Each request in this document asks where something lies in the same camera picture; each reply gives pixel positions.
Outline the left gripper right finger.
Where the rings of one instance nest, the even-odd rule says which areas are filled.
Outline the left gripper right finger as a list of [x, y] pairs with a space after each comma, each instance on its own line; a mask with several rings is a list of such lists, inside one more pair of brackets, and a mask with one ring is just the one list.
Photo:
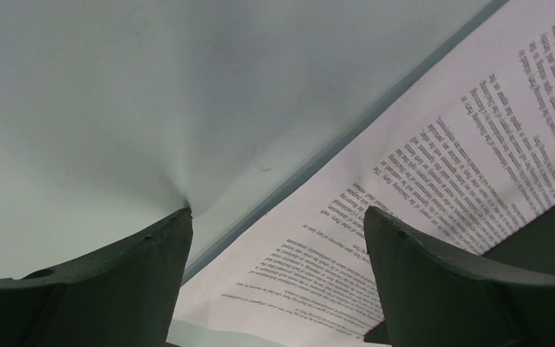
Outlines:
[[378, 207], [363, 231], [393, 346], [555, 346], [555, 275], [487, 259]]

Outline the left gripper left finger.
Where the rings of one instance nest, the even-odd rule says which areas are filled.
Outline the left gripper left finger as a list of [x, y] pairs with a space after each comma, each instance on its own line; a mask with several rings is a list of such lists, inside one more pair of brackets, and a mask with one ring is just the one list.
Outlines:
[[192, 212], [23, 278], [0, 279], [0, 346], [164, 346]]

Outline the red folder black inside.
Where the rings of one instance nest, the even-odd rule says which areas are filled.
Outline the red folder black inside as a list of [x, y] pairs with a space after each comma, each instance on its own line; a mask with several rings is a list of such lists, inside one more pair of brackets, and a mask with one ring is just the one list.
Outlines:
[[[555, 206], [479, 256], [513, 267], [555, 275]], [[367, 343], [391, 345], [384, 320], [368, 331], [363, 339]]]

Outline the printed paper sheet top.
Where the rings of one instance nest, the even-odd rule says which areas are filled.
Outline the printed paper sheet top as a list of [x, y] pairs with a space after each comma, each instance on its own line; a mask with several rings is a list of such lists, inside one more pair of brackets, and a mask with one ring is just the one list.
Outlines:
[[384, 317], [375, 206], [483, 254], [555, 205], [555, 1], [508, 1], [180, 291], [175, 317], [354, 346]]

